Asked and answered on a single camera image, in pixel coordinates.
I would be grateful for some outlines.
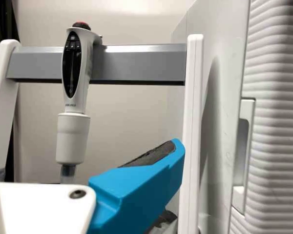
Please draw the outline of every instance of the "blue plastic part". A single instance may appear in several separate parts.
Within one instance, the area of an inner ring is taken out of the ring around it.
[[[171,141],[175,150],[153,165],[115,168],[89,179],[97,204],[88,234],[142,234],[157,219],[182,181],[185,148]]]

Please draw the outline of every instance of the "white wall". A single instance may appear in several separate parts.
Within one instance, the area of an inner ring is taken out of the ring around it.
[[[189,34],[204,34],[203,88],[207,88],[207,98],[199,199],[203,234],[228,233],[248,13],[249,0],[197,0],[172,34],[173,42],[185,42]],[[183,93],[176,90],[178,93],[168,91],[169,113],[176,95]],[[170,125],[180,126],[181,118],[172,121]],[[175,128],[168,136],[180,132]]]
[[[104,44],[168,43],[192,0],[14,0],[24,46],[63,46],[75,21],[89,23]],[[91,116],[85,163],[77,183],[144,153],[164,141],[165,86],[91,85]],[[60,84],[22,84],[16,113],[16,179],[59,182],[55,162]]]

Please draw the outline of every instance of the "white machine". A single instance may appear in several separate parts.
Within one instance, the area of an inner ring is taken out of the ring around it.
[[[198,0],[172,41],[193,33],[204,34],[208,90],[201,233],[293,234],[293,1]]]
[[[75,166],[84,160],[90,122],[90,117],[84,114],[89,83],[185,85],[186,156],[180,209],[190,208],[184,215],[191,222],[189,227],[182,224],[185,230],[180,232],[198,232],[195,214],[198,214],[196,194],[204,106],[203,36],[189,36],[187,46],[106,47],[101,37],[87,27],[79,23],[69,28],[64,49],[22,47],[15,40],[0,43],[0,169],[5,166],[18,82],[63,82],[65,113],[59,114],[56,150],[56,161],[63,165],[63,183],[73,181]],[[0,233],[85,233],[95,205],[96,193],[87,186],[0,182]],[[167,231],[176,232],[176,221]]]

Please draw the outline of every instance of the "white panel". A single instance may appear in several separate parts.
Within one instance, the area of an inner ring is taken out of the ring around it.
[[[0,169],[5,168],[19,88],[19,84],[6,79],[5,74],[12,51],[20,45],[16,40],[4,40],[0,43]]]
[[[198,233],[203,35],[188,36],[182,142],[186,155],[179,198],[178,232]]]
[[[245,214],[230,230],[293,234],[293,1],[252,1],[242,96],[256,98]]]

